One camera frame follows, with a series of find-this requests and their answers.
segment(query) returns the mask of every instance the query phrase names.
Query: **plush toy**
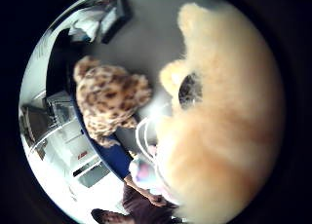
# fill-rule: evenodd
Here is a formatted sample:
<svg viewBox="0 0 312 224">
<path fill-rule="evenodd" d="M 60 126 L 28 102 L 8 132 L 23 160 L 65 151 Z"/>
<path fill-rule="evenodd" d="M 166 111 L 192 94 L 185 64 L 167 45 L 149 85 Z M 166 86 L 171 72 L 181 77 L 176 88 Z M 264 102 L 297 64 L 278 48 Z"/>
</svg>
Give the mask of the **plush toy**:
<svg viewBox="0 0 312 224">
<path fill-rule="evenodd" d="M 103 147 L 119 144 L 107 136 L 118 127 L 135 128 L 132 115 L 151 96 L 143 75 L 130 75 L 124 68 L 100 65 L 85 56 L 74 67 L 76 98 L 88 134 Z"/>
<path fill-rule="evenodd" d="M 283 85 L 264 39 L 236 8 L 186 4 L 178 26 L 185 56 L 160 73 L 174 113 L 157 125 L 157 165 L 182 203 L 182 216 L 225 223 L 249 204 L 274 166 L 284 128 Z M 181 85 L 189 77 L 199 91 L 183 108 Z"/>
</svg>

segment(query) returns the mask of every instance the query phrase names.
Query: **stuffed animal ear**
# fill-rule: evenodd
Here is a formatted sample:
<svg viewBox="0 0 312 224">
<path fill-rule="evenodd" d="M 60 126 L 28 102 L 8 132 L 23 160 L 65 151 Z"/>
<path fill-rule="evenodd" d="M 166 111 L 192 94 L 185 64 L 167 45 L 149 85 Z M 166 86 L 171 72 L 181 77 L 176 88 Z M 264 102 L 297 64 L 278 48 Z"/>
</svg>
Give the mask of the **stuffed animal ear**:
<svg viewBox="0 0 312 224">
<path fill-rule="evenodd" d="M 96 66 L 99 66 L 99 60 L 91 56 L 84 56 L 78 60 L 74 67 L 75 82 L 78 84 L 85 77 L 86 73 Z"/>
<path fill-rule="evenodd" d="M 207 12 L 206 9 L 199 7 L 195 3 L 188 3 L 181 7 L 178 13 L 177 23 L 184 37 L 192 34 L 193 29 L 199 26 L 199 19 L 206 17 Z"/>
<path fill-rule="evenodd" d="M 167 64 L 160 72 L 160 82 L 165 90 L 171 95 L 178 95 L 178 90 L 189 74 L 184 60 L 175 60 Z"/>
</svg>

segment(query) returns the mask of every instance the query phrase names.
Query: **leopard print plush toy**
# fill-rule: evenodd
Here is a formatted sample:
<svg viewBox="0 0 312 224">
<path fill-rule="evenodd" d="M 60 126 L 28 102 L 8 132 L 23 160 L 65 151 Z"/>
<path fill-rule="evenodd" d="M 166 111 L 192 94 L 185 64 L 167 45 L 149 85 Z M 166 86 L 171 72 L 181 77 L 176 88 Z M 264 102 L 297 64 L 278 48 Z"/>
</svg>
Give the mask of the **leopard print plush toy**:
<svg viewBox="0 0 312 224">
<path fill-rule="evenodd" d="M 107 138 L 118 127 L 135 128 L 132 115 L 151 96 L 143 75 L 130 75 L 124 68 L 100 65 L 99 60 L 84 56 L 74 67 L 76 98 L 89 136 L 108 148 L 117 141 Z"/>
</svg>

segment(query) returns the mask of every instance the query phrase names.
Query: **hand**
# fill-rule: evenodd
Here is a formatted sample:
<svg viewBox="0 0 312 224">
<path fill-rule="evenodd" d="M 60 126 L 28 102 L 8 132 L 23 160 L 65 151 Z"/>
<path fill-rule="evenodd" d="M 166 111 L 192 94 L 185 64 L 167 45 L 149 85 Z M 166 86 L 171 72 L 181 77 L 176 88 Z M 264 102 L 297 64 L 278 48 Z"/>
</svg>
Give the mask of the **hand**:
<svg viewBox="0 0 312 224">
<path fill-rule="evenodd" d="M 166 200 L 161 195 L 149 195 L 148 200 L 156 206 L 165 206 L 167 204 Z"/>
</svg>

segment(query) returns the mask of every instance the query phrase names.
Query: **person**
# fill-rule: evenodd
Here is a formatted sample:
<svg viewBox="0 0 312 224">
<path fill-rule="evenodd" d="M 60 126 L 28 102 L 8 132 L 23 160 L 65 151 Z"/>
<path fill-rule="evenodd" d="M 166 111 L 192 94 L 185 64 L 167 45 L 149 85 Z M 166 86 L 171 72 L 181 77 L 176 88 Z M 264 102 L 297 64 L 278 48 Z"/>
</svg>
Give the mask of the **person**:
<svg viewBox="0 0 312 224">
<path fill-rule="evenodd" d="M 91 215 L 98 224 L 182 223 L 180 218 L 172 218 L 177 205 L 166 202 L 162 196 L 152 195 L 147 190 L 136 187 L 130 174 L 124 180 L 122 206 L 128 214 L 95 208 Z"/>
</svg>

